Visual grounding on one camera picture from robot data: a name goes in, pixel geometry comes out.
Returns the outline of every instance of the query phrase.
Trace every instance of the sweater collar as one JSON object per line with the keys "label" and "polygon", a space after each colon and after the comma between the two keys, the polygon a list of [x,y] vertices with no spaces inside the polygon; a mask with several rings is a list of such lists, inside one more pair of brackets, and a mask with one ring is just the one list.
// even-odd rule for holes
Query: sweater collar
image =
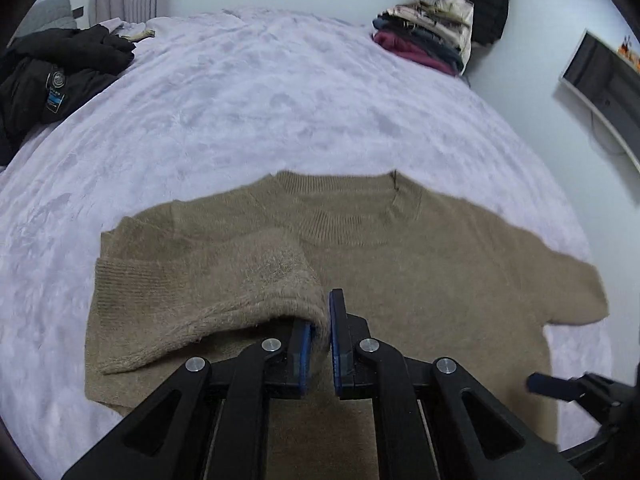
{"label": "sweater collar", "polygon": [[[251,186],[268,216],[317,245],[383,244],[418,215],[422,188],[398,171],[377,176],[311,176],[281,171]],[[305,203],[320,193],[380,194],[380,212],[342,214]]]}

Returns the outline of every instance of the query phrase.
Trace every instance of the maroon garment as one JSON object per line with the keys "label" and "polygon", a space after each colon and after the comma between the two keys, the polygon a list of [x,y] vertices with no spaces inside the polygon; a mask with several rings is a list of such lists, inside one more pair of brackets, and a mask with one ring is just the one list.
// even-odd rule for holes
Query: maroon garment
{"label": "maroon garment", "polygon": [[416,63],[428,66],[429,68],[434,68],[447,75],[456,75],[452,67],[449,65],[444,64],[440,60],[433,59],[433,57],[428,56],[428,54],[419,46],[414,45],[410,41],[398,38],[394,33],[389,32],[388,30],[379,30],[373,37],[373,41],[385,50],[393,52],[396,56],[404,57],[405,59],[415,61]]}

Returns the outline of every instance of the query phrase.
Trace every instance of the wall-mounted tv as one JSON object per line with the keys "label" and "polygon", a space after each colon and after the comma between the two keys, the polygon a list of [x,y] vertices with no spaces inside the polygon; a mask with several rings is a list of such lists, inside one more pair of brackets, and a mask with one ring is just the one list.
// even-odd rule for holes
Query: wall-mounted tv
{"label": "wall-mounted tv", "polygon": [[586,31],[560,81],[609,128],[640,171],[640,73]]}

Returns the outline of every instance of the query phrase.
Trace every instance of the bed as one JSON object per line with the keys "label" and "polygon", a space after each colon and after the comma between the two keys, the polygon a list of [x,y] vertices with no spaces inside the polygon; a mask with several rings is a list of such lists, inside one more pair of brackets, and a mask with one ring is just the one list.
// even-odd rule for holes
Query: bed
{"label": "bed", "polygon": [[[589,261],[567,199],[505,121],[462,80],[377,46],[367,27],[260,9],[146,27],[156,37],[122,77],[34,132],[0,174],[0,416],[43,480],[120,420],[84,397],[83,349],[99,234],[125,215],[284,168],[397,168]],[[610,376],[605,321],[545,335],[556,375]],[[559,417],[563,449],[597,430],[575,406]]]}

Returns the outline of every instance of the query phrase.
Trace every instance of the cable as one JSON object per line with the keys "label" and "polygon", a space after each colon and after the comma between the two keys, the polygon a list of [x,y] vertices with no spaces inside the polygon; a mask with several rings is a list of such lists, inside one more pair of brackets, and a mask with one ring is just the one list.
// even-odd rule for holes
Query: cable
{"label": "cable", "polygon": [[596,140],[596,142],[600,145],[600,147],[607,152],[608,155],[611,156],[622,156],[622,155],[626,155],[626,151],[622,150],[621,152],[617,153],[617,152],[612,152],[607,146],[605,146],[602,141],[600,140],[600,138],[596,135],[596,127],[595,124],[593,122],[593,110],[591,111],[591,135],[592,137]]}

